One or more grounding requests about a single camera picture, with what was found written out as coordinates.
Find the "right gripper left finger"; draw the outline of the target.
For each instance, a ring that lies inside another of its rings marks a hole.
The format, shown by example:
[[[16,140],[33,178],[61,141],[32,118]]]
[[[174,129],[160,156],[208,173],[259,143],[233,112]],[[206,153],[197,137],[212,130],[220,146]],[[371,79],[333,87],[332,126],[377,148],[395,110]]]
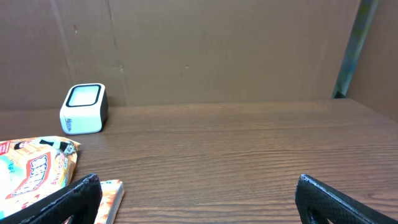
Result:
[[[78,181],[50,194],[36,203],[1,220],[1,224],[47,224],[95,222],[102,189],[97,174],[88,174]]]

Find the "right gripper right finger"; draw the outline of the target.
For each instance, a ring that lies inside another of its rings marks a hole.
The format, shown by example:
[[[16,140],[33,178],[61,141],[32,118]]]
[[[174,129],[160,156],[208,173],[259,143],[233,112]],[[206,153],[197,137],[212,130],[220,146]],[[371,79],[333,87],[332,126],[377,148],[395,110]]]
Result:
[[[295,204],[302,223],[397,224],[397,220],[307,174],[302,174],[298,179]]]

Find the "beige snack bag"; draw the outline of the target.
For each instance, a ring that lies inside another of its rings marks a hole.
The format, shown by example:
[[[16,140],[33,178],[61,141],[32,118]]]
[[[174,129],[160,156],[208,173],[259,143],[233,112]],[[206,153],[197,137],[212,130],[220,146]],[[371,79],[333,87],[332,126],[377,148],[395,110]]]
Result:
[[[80,143],[60,136],[1,142],[1,219],[66,187]]]

